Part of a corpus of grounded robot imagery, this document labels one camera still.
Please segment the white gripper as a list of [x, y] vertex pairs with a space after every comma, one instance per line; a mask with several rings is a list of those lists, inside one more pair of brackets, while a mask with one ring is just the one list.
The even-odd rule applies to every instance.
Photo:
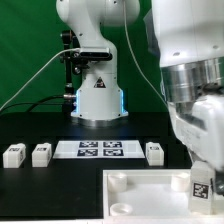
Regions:
[[[175, 136], [215, 170], [224, 170], [224, 96], [200, 97], [188, 108], [168, 103]], [[212, 189], [224, 196], [224, 173], [216, 171]]]

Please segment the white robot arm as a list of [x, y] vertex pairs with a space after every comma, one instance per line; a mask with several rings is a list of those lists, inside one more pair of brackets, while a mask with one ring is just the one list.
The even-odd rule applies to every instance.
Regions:
[[117, 48], [102, 27], [128, 27], [141, 17], [147, 49], [156, 55], [175, 136], [214, 170], [224, 195], [224, 0], [56, 0], [60, 19], [77, 38], [71, 61], [82, 76], [72, 116], [84, 122], [124, 115], [117, 84]]

